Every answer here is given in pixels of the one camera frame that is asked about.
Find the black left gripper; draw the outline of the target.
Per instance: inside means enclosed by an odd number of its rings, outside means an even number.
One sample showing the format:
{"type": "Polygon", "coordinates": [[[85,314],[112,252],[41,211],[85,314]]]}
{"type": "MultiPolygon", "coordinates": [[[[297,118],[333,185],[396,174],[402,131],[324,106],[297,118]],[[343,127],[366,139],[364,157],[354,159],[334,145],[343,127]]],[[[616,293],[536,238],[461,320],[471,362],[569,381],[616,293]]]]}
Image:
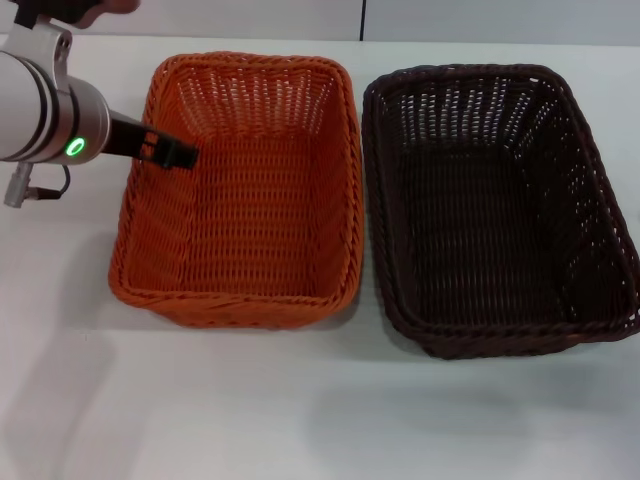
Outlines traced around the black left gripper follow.
{"type": "Polygon", "coordinates": [[[159,136],[153,128],[110,111],[109,138],[102,150],[104,154],[151,161],[164,169],[192,169],[198,159],[198,149],[164,134],[159,136]]]}

